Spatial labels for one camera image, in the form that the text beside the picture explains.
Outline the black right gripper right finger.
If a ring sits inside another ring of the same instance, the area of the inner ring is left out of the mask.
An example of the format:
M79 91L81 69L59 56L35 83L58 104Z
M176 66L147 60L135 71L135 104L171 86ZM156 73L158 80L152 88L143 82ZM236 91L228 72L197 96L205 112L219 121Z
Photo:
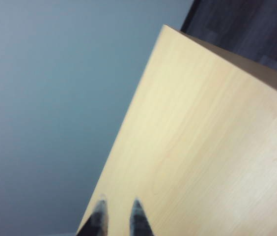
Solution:
M130 216L130 236L153 236L145 211L138 198L135 198Z

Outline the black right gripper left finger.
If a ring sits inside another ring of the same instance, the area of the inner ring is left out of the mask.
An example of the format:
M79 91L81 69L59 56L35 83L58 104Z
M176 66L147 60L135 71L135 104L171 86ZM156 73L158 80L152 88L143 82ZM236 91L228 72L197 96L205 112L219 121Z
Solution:
M77 236L107 236L108 235L108 206L105 195L100 196L100 199L94 206L94 209L77 232Z

